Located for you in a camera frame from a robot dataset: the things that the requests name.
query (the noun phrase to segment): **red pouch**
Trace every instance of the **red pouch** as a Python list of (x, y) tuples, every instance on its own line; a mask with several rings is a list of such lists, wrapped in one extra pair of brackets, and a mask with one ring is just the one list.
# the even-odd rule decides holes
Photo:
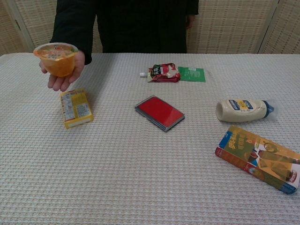
[(154, 65), (149, 68), (150, 76), (148, 76), (149, 82), (178, 82), (180, 80), (180, 73), (176, 69), (174, 63), (166, 63), (160, 65)]

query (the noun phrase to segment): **small yellow carton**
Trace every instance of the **small yellow carton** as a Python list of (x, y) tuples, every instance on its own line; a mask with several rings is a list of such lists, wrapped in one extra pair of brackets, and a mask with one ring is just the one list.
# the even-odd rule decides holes
[(60, 93), (60, 101), (67, 129), (94, 120), (83, 88)]

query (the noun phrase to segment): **black jacket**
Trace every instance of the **black jacket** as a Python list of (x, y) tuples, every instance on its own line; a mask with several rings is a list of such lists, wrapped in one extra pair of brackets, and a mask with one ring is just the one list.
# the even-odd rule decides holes
[(199, 0), (57, 0), (51, 42), (75, 45), (91, 62), (97, 15), (104, 53), (186, 53), (186, 15)]

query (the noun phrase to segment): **orange jelly cup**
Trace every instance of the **orange jelly cup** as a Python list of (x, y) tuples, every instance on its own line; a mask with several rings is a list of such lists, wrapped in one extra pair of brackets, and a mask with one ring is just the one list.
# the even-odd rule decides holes
[(41, 59), (45, 69), (54, 76), (68, 76), (75, 67), (78, 49), (67, 43), (48, 43), (37, 47), (33, 54)]

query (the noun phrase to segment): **woven screen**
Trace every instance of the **woven screen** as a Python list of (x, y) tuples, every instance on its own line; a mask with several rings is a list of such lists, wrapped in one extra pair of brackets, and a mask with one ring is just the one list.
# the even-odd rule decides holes
[(300, 0), (280, 0), (282, 8), (271, 27), (263, 53), (300, 53)]
[(200, 0), (189, 53), (255, 53), (273, 0)]
[[(52, 37), (56, 0), (15, 0), (34, 46), (48, 43)], [(97, 22), (94, 24), (93, 52), (102, 52)]]
[(25, 48), (15, 23), (0, 0), (0, 55), (20, 52), (25, 52)]

